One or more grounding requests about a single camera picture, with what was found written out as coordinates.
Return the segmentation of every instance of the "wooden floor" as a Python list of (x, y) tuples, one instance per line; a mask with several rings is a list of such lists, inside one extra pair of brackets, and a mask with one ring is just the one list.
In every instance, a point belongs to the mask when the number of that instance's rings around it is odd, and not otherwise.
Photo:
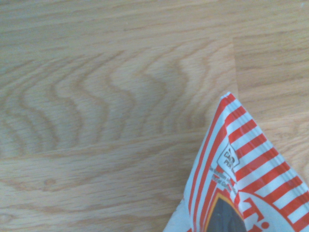
[(308, 12), (0, 1), (0, 230), (161, 232), (228, 91), (309, 183)]

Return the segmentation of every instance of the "snack bag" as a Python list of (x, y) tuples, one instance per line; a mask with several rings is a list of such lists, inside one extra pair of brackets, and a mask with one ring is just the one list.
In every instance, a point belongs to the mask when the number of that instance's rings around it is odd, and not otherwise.
[(164, 232), (309, 232), (307, 185), (231, 93)]

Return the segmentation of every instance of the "white stripe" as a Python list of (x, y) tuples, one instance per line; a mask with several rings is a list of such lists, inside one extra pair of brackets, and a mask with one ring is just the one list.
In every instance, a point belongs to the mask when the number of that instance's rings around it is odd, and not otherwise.
[(234, 141), (231, 145), (234, 150), (238, 150), (260, 134), (262, 134), (262, 131), (258, 126), (256, 126), (254, 129)]
[(270, 181), (267, 185), (265, 185), (264, 187), (260, 188), (255, 193), (260, 195), (261, 197), (265, 197), (268, 194), (272, 193), (277, 188), (279, 188), (285, 182), (293, 179), (296, 176), (297, 176), (296, 172), (288, 170), (285, 173), (283, 173), (283, 174), (279, 175), (278, 177), (276, 177), (275, 179), (273, 179), (272, 181)]
[(298, 209), (292, 212), (288, 218), (294, 224), (309, 212), (309, 203), (301, 205)]
[[(230, 103), (229, 108), (227, 109), (227, 107), (222, 111), (222, 113), (220, 114), (220, 116), (218, 117), (218, 120), (213, 128), (211, 137), (209, 139), (208, 145), (206, 147), (206, 151), (205, 151), (205, 156), (203, 158), (202, 161), (202, 165), (201, 168), (199, 170), (199, 173), (197, 175), (197, 182), (196, 182), (196, 187), (194, 189), (194, 194), (193, 194), (193, 198), (192, 198), (192, 205), (191, 205), (191, 212), (194, 211), (195, 208), (195, 202), (197, 199), (197, 192), (198, 192), (198, 188), (199, 188), (199, 184), (201, 182), (201, 178), (206, 166), (206, 162), (208, 160), (208, 154), (210, 153), (210, 150), (213, 146), (214, 140), (217, 137), (217, 134), (219, 132), (219, 130), (221, 129), (221, 127), (224, 124), (224, 121), (226, 119), (226, 117), (234, 110), (236, 110), (237, 108), (239, 108), (241, 106), (241, 103), (238, 100), (234, 100), (232, 103)], [(193, 178), (194, 178), (194, 174), (195, 174), (195, 170), (191, 172), (189, 180), (188, 180), (188, 185), (192, 185), (193, 183)]]
[(302, 183), (300, 186), (288, 191), (282, 197), (274, 202), (274, 205), (277, 206), (279, 209), (285, 207), (288, 203), (294, 200), (296, 197), (304, 194), (308, 191), (308, 187), (305, 183)]
[(251, 172), (249, 175), (242, 178), (240, 181), (237, 182), (239, 189), (243, 189), (244, 187), (248, 186), (252, 182), (256, 181), (257, 179), (261, 178), (272, 169), (277, 167), (278, 165), (284, 162), (284, 158), (282, 156), (276, 156), (275, 158), (271, 159), (270, 161), (264, 163), (258, 169)]
[(252, 116), (246, 112), (239, 118), (237, 118), (234, 122), (232, 122), (230, 125), (226, 127), (227, 134), (231, 134), (234, 131), (236, 131), (239, 127), (246, 124), (252, 119)]
[[(228, 142), (228, 137), (226, 136), (223, 139), (223, 141), (220, 143), (220, 145), (218, 147), (218, 150), (216, 152), (216, 155), (218, 153), (221, 154), (221, 152), (226, 147), (227, 142)], [(215, 164), (217, 163), (217, 159), (213, 159), (212, 163), (213, 163), (212, 167), (216, 166)], [(201, 193), (201, 198), (200, 198), (200, 201), (199, 201), (199, 204), (198, 204), (198, 208), (197, 208), (197, 221), (199, 221), (200, 215), (201, 215), (202, 210), (203, 210), (205, 198), (206, 198), (206, 195), (207, 195), (207, 192), (209, 190), (210, 183), (211, 183), (211, 176), (212, 176), (212, 172), (207, 173), (207, 177), (206, 177), (206, 180), (205, 180), (205, 184), (203, 186), (203, 190), (202, 190), (202, 193)]]
[(228, 95), (230, 95), (231, 92), (227, 92), (225, 95), (223, 95), (220, 99), (222, 100), (223, 98), (226, 98)]
[(303, 228), (300, 232), (309, 232), (309, 225)]
[(248, 202), (242, 201), (241, 204), (238, 205), (240, 212), (243, 214), (247, 209), (250, 209), (252, 206)]
[(208, 128), (208, 131), (204, 137), (204, 140), (202, 142), (202, 145), (201, 147), (199, 148), (199, 151), (197, 153), (197, 157), (195, 158), (194, 160), (194, 164), (193, 164), (193, 167), (192, 167), (192, 170), (190, 172), (190, 175), (189, 175), (189, 178), (187, 180), (187, 183), (185, 185), (185, 188), (184, 188), (184, 192), (183, 192), (183, 198), (184, 199), (188, 199), (188, 201), (186, 201), (187, 204), (189, 204), (189, 198), (190, 198), (190, 194), (191, 194), (191, 189), (192, 189), (192, 183), (193, 183), (193, 177), (194, 177), (194, 173), (197, 169), (197, 165), (198, 165), (198, 161), (199, 161), (199, 158), (201, 156), (201, 153), (202, 153), (202, 150), (203, 150), (203, 146), (206, 142), (206, 139), (207, 139), (207, 136), (208, 136), (208, 133), (209, 133), (209, 130), (210, 130), (210, 127)]
[(237, 165), (234, 168), (234, 171), (237, 172), (239, 169), (243, 168), (246, 166), (248, 163), (252, 162), (256, 158), (258, 158), (260, 155), (264, 154), (265, 152), (269, 151), (272, 148), (272, 144), (270, 141), (266, 141), (263, 144), (259, 145), (252, 151), (248, 152), (245, 156), (241, 157), (239, 159), (240, 164)]
[[(236, 184), (236, 183), (233, 185), (233, 188), (235, 189), (235, 192), (236, 192), (236, 194), (237, 194), (237, 193), (238, 193), (238, 187), (237, 187), (237, 184)], [(234, 203), (234, 202), (235, 202), (236, 195), (235, 195), (233, 189), (231, 189), (230, 198), (231, 198), (232, 202)]]
[[(219, 185), (217, 185), (216, 188), (214, 189), (213, 194), (212, 194), (212, 196), (211, 196), (210, 202), (212, 202), (212, 201), (214, 200), (214, 197), (215, 197), (214, 193), (216, 192), (218, 186), (219, 186)], [(210, 206), (211, 206), (211, 204), (208, 205), (208, 208), (207, 208), (207, 211), (206, 211), (206, 216), (207, 216), (208, 213), (209, 213)], [(206, 218), (207, 218), (207, 217), (205, 217), (204, 220), (203, 220), (203, 225), (205, 225), (205, 223), (206, 223)]]

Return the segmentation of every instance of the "label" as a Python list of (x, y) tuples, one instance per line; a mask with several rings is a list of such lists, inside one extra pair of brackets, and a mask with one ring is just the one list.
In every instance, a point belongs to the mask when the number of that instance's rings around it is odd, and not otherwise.
[(230, 144), (227, 144), (217, 160), (218, 165), (236, 182), (234, 168), (239, 165), (237, 155)]
[(240, 203), (240, 210), (243, 211), (245, 224), (249, 231), (294, 231), (286, 219), (265, 201), (245, 192), (239, 192), (239, 196), (242, 201)]

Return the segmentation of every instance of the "red and white striped bag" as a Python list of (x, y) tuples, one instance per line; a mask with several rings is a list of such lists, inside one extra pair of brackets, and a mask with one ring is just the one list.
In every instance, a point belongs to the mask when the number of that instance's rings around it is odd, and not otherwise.
[(307, 185), (231, 93), (164, 232), (309, 232)]

